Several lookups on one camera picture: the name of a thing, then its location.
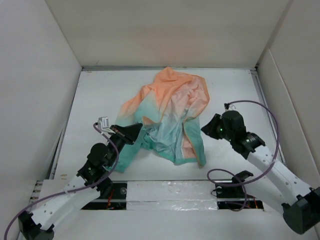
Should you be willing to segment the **orange and teal jacket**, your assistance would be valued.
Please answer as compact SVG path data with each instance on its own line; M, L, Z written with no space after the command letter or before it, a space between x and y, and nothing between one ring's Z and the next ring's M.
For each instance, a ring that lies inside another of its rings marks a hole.
M205 166L199 116L209 102L203 77L171 67L157 73L154 81L142 86L118 112L116 125L142 124L142 128L135 143L121 150L115 170L123 173L140 149L153 150L175 165Z

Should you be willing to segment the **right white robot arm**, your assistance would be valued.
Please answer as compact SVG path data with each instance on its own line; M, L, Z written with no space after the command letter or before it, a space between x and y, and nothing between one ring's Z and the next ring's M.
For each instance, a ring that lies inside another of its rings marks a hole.
M231 184L237 197L254 196L278 211L295 233L302 235L320 222L320 189L313 188L291 172L265 142L246 130L242 115L236 110L215 114L201 131L216 140L226 140L232 149L257 167L278 192L258 187L240 179Z

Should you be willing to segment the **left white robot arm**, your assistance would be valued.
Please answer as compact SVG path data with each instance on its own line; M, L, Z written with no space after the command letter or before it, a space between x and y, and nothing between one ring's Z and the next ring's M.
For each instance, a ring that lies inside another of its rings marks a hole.
M83 167L64 188L42 199L43 205L18 215L19 230L26 240L52 240L54 229L70 213L82 209L98 198L107 198L112 191L110 174L115 170L120 152L133 145L142 128L141 123L128 126L111 125L107 143L96 143L90 149Z

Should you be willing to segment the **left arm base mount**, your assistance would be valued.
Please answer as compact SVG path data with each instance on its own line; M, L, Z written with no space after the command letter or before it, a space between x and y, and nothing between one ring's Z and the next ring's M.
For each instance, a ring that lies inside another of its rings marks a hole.
M112 184L108 195L89 202L82 210L126 210L127 209L127 181L116 181Z

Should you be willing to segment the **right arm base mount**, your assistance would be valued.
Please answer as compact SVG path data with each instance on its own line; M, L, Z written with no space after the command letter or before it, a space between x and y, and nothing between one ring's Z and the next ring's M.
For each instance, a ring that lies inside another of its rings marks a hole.
M217 206L219 210L231 210L238 212L244 205L243 210L246 209L264 209L263 203L257 200L254 196L247 194L245 202L245 192L241 186L226 187L215 185L215 188L211 191L211 195L216 197Z

